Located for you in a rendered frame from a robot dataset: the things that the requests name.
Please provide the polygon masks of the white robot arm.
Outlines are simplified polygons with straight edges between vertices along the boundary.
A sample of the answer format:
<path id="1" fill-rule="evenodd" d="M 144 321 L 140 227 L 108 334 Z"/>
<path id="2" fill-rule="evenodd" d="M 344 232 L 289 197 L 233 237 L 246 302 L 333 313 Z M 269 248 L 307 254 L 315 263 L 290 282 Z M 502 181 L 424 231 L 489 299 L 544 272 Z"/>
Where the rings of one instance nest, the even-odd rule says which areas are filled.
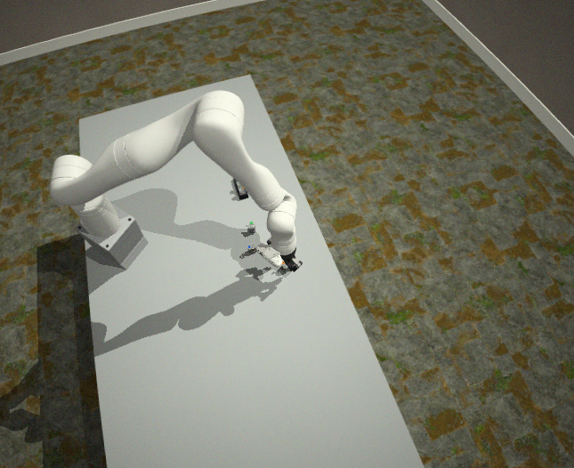
<path id="1" fill-rule="evenodd" d="M 244 106 L 237 95 L 206 93 L 173 114 L 113 141 L 93 165 L 76 155 L 58 157 L 53 164 L 51 197 L 70 206 L 90 235 L 112 236 L 120 219 L 105 192 L 155 173 L 194 141 L 262 210 L 269 211 L 271 244 L 260 244 L 256 249 L 279 268 L 281 255 L 296 248 L 293 225 L 297 204 L 266 167 L 248 156 L 241 140 L 243 123 Z"/>

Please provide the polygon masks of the black rack with three pockets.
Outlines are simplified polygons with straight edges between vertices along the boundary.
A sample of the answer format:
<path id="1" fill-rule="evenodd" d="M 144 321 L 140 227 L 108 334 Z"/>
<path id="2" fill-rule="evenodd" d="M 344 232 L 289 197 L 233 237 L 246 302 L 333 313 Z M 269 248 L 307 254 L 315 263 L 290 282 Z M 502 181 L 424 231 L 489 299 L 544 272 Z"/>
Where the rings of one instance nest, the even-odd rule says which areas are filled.
<path id="1" fill-rule="evenodd" d="M 235 179 L 234 179 L 234 178 L 233 178 L 233 180 L 234 180 L 234 182 L 235 182 Z M 236 182 L 235 182 L 235 185 L 236 185 Z M 236 188 L 237 188 L 237 185 L 236 185 Z M 237 188 L 237 191 L 238 191 L 238 188 Z M 239 196 L 239 199 L 240 199 L 240 200 L 245 199 L 245 198 L 248 198 L 248 194 L 247 194 L 247 193 Z"/>

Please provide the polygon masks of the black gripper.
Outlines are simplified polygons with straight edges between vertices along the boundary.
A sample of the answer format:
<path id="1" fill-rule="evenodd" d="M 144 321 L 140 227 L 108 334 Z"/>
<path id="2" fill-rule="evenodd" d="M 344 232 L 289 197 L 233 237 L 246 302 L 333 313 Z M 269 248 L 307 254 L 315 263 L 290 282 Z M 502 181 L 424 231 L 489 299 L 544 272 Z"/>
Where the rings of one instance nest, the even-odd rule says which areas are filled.
<path id="1" fill-rule="evenodd" d="M 271 239 L 269 239 L 267 243 L 268 245 L 271 244 Z M 295 272 L 303 264 L 301 261 L 299 262 L 295 259 L 295 251 L 296 248 L 294 252 L 292 252 L 291 254 L 281 255 L 281 259 L 284 260 L 284 263 L 287 265 L 287 269 L 289 272 L 290 271 Z"/>

